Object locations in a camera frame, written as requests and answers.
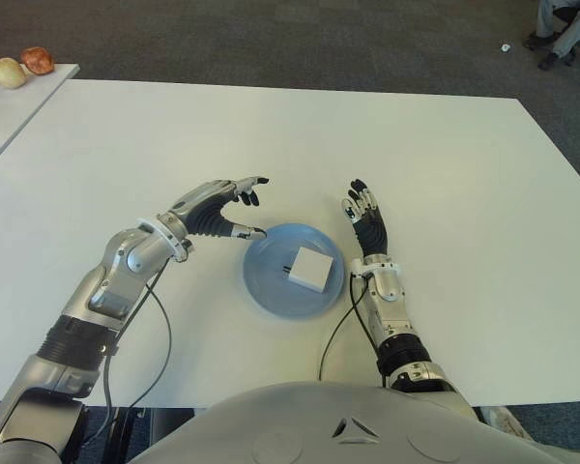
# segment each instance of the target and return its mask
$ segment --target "white cube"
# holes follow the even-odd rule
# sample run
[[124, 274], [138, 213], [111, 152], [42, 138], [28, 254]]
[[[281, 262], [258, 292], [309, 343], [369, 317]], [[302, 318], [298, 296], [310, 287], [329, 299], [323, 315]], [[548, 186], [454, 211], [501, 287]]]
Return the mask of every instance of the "white cube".
[[288, 280], [322, 293], [327, 284], [332, 264], [331, 256], [301, 246], [290, 270]]

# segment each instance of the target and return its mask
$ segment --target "silver metal arm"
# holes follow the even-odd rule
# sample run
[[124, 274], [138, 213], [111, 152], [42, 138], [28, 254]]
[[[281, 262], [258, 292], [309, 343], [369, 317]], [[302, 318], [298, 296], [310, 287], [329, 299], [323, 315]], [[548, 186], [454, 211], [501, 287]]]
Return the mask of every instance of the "silver metal arm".
[[403, 392], [455, 392], [410, 322], [398, 266], [387, 254], [387, 228], [376, 197], [359, 179], [351, 187], [350, 199], [342, 200], [341, 207], [363, 250], [363, 259], [353, 260], [351, 272], [357, 279], [369, 278], [363, 301], [380, 373], [389, 379], [391, 388]]
[[35, 441], [61, 454], [81, 412], [73, 398], [88, 396], [99, 365], [115, 349], [148, 280], [172, 258], [186, 261], [188, 235], [259, 239], [266, 232], [221, 215], [230, 200], [259, 204], [253, 187], [268, 179], [213, 181], [179, 198], [166, 213], [108, 242], [100, 264], [79, 283], [36, 355], [28, 358], [0, 402], [0, 444]]

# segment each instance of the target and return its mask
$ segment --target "robot finger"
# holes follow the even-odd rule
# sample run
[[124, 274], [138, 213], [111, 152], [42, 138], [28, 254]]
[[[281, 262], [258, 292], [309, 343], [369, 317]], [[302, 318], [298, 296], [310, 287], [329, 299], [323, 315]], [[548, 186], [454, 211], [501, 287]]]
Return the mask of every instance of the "robot finger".
[[356, 179], [351, 182], [350, 187], [356, 190], [357, 193], [361, 193], [363, 190], [367, 189], [367, 185], [361, 179]]
[[378, 209], [378, 201], [376, 201], [376, 197], [374, 196], [374, 194], [371, 192], [371, 190], [369, 190], [369, 188], [366, 188], [363, 193], [365, 194], [365, 196], [368, 198], [369, 200], [369, 204], [371, 205], [371, 209], [372, 210], [376, 210]]
[[341, 200], [341, 209], [353, 224], [361, 220], [361, 215], [359, 214], [357, 206], [349, 199], [344, 198]]
[[269, 179], [267, 179], [266, 177], [260, 177], [260, 176], [256, 176], [256, 177], [245, 177], [244, 179], [241, 179], [240, 181], [236, 181], [235, 185], [236, 185], [236, 192], [237, 193], [251, 193], [253, 190], [253, 186], [257, 186], [258, 184], [268, 184]]
[[248, 227], [242, 224], [234, 224], [230, 237], [246, 240], [260, 240], [266, 239], [267, 232], [258, 227]]
[[361, 198], [361, 201], [365, 205], [366, 209], [368, 209], [368, 210], [375, 210], [376, 209], [374, 204], [373, 204], [373, 197], [367, 188], [364, 190], [361, 190], [359, 197]]
[[251, 200], [249, 200], [249, 195], [246, 192], [242, 191], [240, 195], [243, 203], [245, 203], [247, 206], [251, 205]]
[[249, 194], [249, 200], [253, 206], [260, 206], [260, 200], [258, 199], [258, 195], [255, 194], [255, 191]]

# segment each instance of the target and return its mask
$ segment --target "wire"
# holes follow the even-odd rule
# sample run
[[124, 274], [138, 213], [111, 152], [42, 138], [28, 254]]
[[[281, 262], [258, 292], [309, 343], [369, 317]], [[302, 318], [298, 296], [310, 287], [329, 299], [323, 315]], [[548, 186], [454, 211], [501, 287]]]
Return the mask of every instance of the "wire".
[[367, 288], [368, 288], [368, 286], [367, 286], [367, 281], [368, 280], [369, 280], [369, 277], [366, 278], [363, 281], [363, 290], [361, 291], [361, 294], [359, 295], [359, 299], [356, 300], [356, 301], [354, 301], [355, 300], [354, 299], [354, 293], [352, 291], [352, 281], [353, 281], [353, 277], [350, 275], [350, 291], [351, 291], [352, 306], [350, 307], [350, 309], [348, 309], [346, 311], [346, 313], [343, 315], [343, 317], [339, 320], [339, 322], [337, 323], [337, 325], [333, 329], [333, 332], [331, 333], [331, 336], [329, 337], [329, 341], [327, 342], [327, 346], [325, 346], [325, 351], [322, 352], [322, 357], [320, 358], [320, 367], [318, 368], [318, 380], [322, 380], [322, 369], [324, 367], [325, 358], [327, 357], [327, 353], [329, 352], [329, 348], [331, 347], [331, 343], [333, 343], [333, 339], [335, 338], [335, 335], [337, 334], [337, 331], [339, 330], [339, 328], [341, 327], [341, 325], [348, 318], [348, 316], [353, 311], [353, 309], [355, 309], [357, 307], [357, 305], [363, 299], [363, 296], [365, 295], [365, 292], [367, 291]]
[[[163, 312], [163, 316], [165, 317], [165, 322], [168, 325], [168, 330], [169, 330], [169, 334], [170, 334], [170, 350], [171, 350], [171, 330], [169, 328], [169, 320], [167, 318], [167, 314], [165, 313], [165, 309], [163, 308], [163, 305], [160, 303], [159, 298], [157, 298], [157, 295], [155, 295], [155, 293], [153, 291], [153, 289], [155, 288], [155, 285], [157, 285], [157, 282], [159, 281], [161, 275], [163, 274], [163, 271], [165, 271], [165, 267], [167, 266], [168, 262], [169, 262], [169, 259], [166, 259], [165, 262], [163, 263], [163, 266], [161, 266], [161, 269], [159, 269], [159, 272], [157, 273], [157, 275], [155, 275], [155, 278], [151, 282], [150, 286], [148, 284], [146, 284], [146, 289], [147, 289], [146, 293], [144, 294], [142, 299], [139, 301], [139, 303], [137, 304], [135, 309], [131, 312], [129, 318], [127, 319], [127, 321], [125, 322], [125, 324], [123, 325], [121, 330], [116, 334], [116, 338], [114, 338], [114, 347], [118, 344], [118, 341], [123, 337], [123, 335], [125, 334], [125, 331], [129, 327], [129, 325], [131, 324], [131, 322], [133, 321], [133, 319], [135, 318], [135, 316], [137, 315], [139, 310], [142, 308], [142, 306], [144, 306], [144, 304], [148, 300], [148, 297], [150, 297], [151, 295], [154, 295], [153, 298], [155, 298], [155, 300], [160, 305], [161, 311]], [[117, 418], [114, 418], [114, 420], [110, 421], [110, 417], [112, 415], [112, 399], [111, 399], [111, 392], [109, 390], [109, 365], [110, 365], [110, 360], [111, 360], [112, 356], [114, 356], [114, 353], [115, 353], [115, 350], [113, 350], [113, 349], [109, 349], [107, 351], [107, 355], [105, 356], [105, 363], [103, 365], [103, 395], [105, 396], [105, 418], [103, 419], [101, 426], [99, 427], [99, 429], [97, 429], [96, 432], [94, 432], [91, 435], [89, 435], [88, 437], [84, 438], [84, 441], [82, 442], [83, 448], [87, 447], [92, 442], [97, 440], [101, 436], [101, 434], [105, 431], [105, 429], [107, 427], [109, 427], [112, 423], [114, 423], [117, 419]], [[158, 378], [156, 379], [155, 383], [148, 390], [146, 390], [143, 395], [139, 396], [132, 403], [132, 405], [129, 408], [131, 408], [137, 401], [142, 399], [152, 389], [152, 387], [155, 386], [155, 384], [159, 380], [161, 374], [165, 370], [165, 367], [167, 366], [168, 360], [169, 360], [169, 353], [168, 353], [168, 356], [167, 356], [165, 363], [163, 365], [163, 369], [162, 369], [160, 375], [158, 376]]]
[[[127, 408], [127, 411], [125, 411], [125, 416], [127, 416], [129, 414], [130, 410], [133, 408], [133, 406], [135, 406], [144, 396], [146, 396], [150, 392], [150, 390], [152, 390], [155, 387], [155, 385], [159, 382], [161, 376], [163, 375], [163, 372], [165, 372], [165, 369], [167, 368], [167, 365], [170, 361], [170, 355], [172, 354], [172, 327], [170, 325], [170, 319], [167, 316], [167, 311], [163, 307], [161, 300], [159, 299], [157, 294], [153, 291], [153, 289], [151, 287], [149, 287], [148, 285], [146, 285], [146, 288], [151, 292], [151, 295], [153, 296], [153, 298], [157, 302], [157, 305], [159, 305], [159, 309], [161, 310], [161, 313], [163, 314], [163, 319], [165, 319], [165, 325], [167, 326], [167, 354], [165, 355], [165, 361], [163, 362], [163, 366], [161, 367], [161, 371], [159, 372], [159, 374], [157, 375], [157, 377], [155, 378], [153, 383], [150, 385], [150, 387], [148, 389], [146, 389], [146, 391], [144, 393], [140, 394], [137, 397], [137, 399], [135, 399], [135, 401], [133, 401], [133, 403]], [[123, 427], [120, 431], [119, 442], [123, 441], [126, 426], [127, 426], [127, 421], [125, 420], [123, 422]]]
[[352, 288], [352, 276], [350, 276], [350, 301], [352, 302], [352, 309], [355, 311], [355, 315], [357, 316], [357, 319], [359, 319], [359, 322], [361, 323], [361, 327], [363, 329], [363, 332], [365, 333], [365, 336], [369, 340], [369, 344], [371, 345], [372, 349], [374, 350], [374, 354], [376, 355], [376, 358], [378, 358], [378, 347], [376, 347], [376, 343], [374, 342], [371, 335], [369, 334], [369, 330], [365, 326], [365, 322], [361, 318], [361, 315], [359, 314], [359, 310], [357, 309], [357, 305], [359, 304], [359, 302], [355, 301], [355, 292], [353, 291], [353, 288]]

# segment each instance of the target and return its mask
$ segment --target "black joint segment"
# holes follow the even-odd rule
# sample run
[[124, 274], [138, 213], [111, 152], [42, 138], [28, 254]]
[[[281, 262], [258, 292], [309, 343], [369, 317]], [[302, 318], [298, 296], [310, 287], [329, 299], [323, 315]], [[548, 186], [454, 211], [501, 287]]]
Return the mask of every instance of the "black joint segment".
[[420, 380], [418, 382], [413, 382], [406, 373], [400, 374], [391, 384], [391, 388], [404, 393], [453, 391], [450, 385], [442, 380]]
[[363, 256], [387, 254], [387, 229], [382, 220], [362, 219], [353, 224]]
[[365, 189], [367, 189], [367, 185], [361, 179], [356, 179], [350, 183], [350, 187], [356, 190], [358, 193], [361, 193]]
[[105, 326], [61, 315], [37, 352], [39, 358], [83, 370], [97, 370], [116, 333]]
[[418, 336], [401, 333], [387, 338], [378, 347], [378, 371], [389, 377], [393, 372], [409, 363], [432, 361]]
[[221, 209], [231, 200], [217, 195], [196, 206], [185, 220], [190, 234], [230, 237], [234, 224], [221, 215]]

